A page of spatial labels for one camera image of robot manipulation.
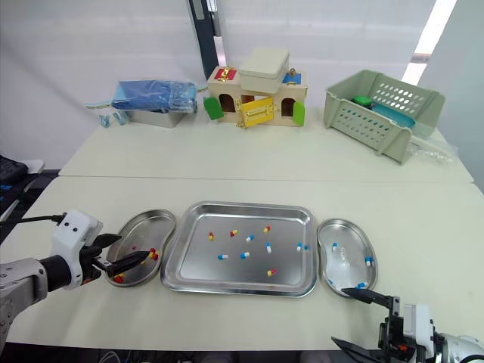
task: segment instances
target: white wall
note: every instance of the white wall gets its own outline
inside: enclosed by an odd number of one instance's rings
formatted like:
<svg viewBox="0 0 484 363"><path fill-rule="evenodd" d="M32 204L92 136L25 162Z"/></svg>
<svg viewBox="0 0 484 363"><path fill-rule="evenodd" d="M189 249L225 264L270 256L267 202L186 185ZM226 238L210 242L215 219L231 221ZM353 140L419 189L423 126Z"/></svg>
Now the white wall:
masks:
<svg viewBox="0 0 484 363"><path fill-rule="evenodd" d="M0 0L0 152L59 169L120 79L205 82L181 0Z"/></svg>
<svg viewBox="0 0 484 363"><path fill-rule="evenodd" d="M217 0L228 65L256 46L289 48L290 67L308 73L306 105L326 88L378 70L401 79L435 0Z"/></svg>
<svg viewBox="0 0 484 363"><path fill-rule="evenodd" d="M458 0L419 85L446 96L439 129L484 191L483 0Z"/></svg>

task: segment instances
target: white table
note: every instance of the white table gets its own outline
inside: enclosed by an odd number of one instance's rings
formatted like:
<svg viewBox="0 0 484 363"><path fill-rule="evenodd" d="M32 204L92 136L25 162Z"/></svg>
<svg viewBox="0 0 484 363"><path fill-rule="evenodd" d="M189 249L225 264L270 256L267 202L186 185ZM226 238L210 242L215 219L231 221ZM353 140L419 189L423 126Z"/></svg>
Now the white table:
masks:
<svg viewBox="0 0 484 363"><path fill-rule="evenodd" d="M182 213L200 200L308 208L319 224L358 224L377 254L375 290L430 305L437 330L482 339L484 196L472 184L56 178L28 216L77 208L117 232L153 208ZM54 223L18 225L0 247L3 262L43 258ZM376 348L388 311L344 299L320 281L300 299L177 293L158 277L122 289L103 278L58 290L18 316L9 340L114 349L336 349L330 336Z"/></svg>
<svg viewBox="0 0 484 363"><path fill-rule="evenodd" d="M65 176L217 178L351 182L473 181L460 160L412 157L404 165L335 129L321 110L306 111L302 128L210 121L200 110L174 129L140 123L99 128L61 170ZM436 131L434 138L444 140Z"/></svg>
<svg viewBox="0 0 484 363"><path fill-rule="evenodd" d="M42 172L42 170L44 169L44 166L45 166L45 163L44 163L43 160L22 160L20 162L27 165L27 167L29 168L29 170L27 172L28 174L40 173L40 172ZM23 189L23 191L28 191L30 189L30 187L32 186L32 184L34 183L34 181L35 180L32 180ZM0 222L3 222L4 220L6 220L10 216L10 214L12 214L12 212L14 211L15 207L18 205L19 202L20 202L20 200L18 200L18 199L14 200L14 202L0 216Z"/></svg>

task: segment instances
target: white box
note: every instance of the white box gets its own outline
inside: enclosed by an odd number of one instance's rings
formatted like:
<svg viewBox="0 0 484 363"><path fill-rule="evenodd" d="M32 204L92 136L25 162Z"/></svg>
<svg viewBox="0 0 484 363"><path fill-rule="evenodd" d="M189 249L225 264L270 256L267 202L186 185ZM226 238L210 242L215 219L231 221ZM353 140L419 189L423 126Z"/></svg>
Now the white box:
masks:
<svg viewBox="0 0 484 363"><path fill-rule="evenodd" d="M255 48L239 68L240 86L247 91L275 94L288 67L288 49Z"/></svg>
<svg viewBox="0 0 484 363"><path fill-rule="evenodd" d="M147 123L148 125L174 128L185 115L186 112L159 113L152 111L126 111L129 120L136 123Z"/></svg>

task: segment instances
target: metal dish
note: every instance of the metal dish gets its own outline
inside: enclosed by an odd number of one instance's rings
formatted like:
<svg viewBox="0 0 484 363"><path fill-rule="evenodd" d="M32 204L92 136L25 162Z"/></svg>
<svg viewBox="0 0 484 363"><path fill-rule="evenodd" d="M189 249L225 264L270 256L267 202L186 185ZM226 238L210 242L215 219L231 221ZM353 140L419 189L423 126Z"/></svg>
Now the metal dish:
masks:
<svg viewBox="0 0 484 363"><path fill-rule="evenodd" d="M377 282L377 257L370 240L356 224L345 219L328 219L318 228L321 251L321 278L337 294L349 297L341 289L372 289ZM367 266L365 259L371 258Z"/></svg>
<svg viewBox="0 0 484 363"><path fill-rule="evenodd" d="M163 247L174 230L175 217L167 210L153 209L138 214L121 228L119 235L122 238L109 248L106 259L114 262L132 252L154 248L159 251L158 260L146 259L145 264L126 271L122 283L106 274L104 277L110 284L119 287L131 287L149 281L161 266Z"/></svg>
<svg viewBox="0 0 484 363"><path fill-rule="evenodd" d="M317 279L312 221L312 214L298 206L194 204L170 243L161 280L179 291L304 296ZM233 230L238 233L231 237ZM253 240L247 241L250 235Z"/></svg>

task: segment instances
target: plastic bag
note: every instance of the plastic bag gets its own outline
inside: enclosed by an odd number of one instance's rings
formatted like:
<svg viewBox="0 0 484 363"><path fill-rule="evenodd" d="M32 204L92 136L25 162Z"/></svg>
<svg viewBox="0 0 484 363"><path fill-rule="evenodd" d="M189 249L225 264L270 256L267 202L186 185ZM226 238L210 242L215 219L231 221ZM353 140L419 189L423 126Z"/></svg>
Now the plastic bag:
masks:
<svg viewBox="0 0 484 363"><path fill-rule="evenodd" d="M197 88L191 82L119 81L112 101L118 110L197 112Z"/></svg>
<svg viewBox="0 0 484 363"><path fill-rule="evenodd" d="M444 141L435 139L423 140L412 136L407 152L413 157L423 157L438 163L454 163L458 159L458 148Z"/></svg>

